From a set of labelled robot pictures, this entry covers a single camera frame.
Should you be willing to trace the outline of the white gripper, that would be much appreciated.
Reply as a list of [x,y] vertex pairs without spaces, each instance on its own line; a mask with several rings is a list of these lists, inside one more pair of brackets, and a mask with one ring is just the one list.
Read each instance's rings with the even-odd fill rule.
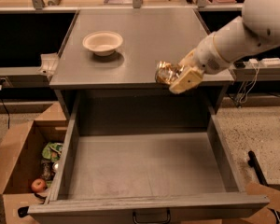
[[217,51],[215,37],[216,33],[208,35],[179,62],[187,67],[170,85],[170,92],[180,94],[188,91],[203,81],[203,72],[215,75],[230,67],[231,64]]

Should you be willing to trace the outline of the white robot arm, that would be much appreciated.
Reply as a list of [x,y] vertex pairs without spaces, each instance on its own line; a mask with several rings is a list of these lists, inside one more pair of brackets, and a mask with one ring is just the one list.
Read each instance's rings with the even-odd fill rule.
[[242,15],[204,38],[181,61],[181,75],[170,85],[179,94],[198,86],[246,56],[280,46],[280,0],[245,0]]

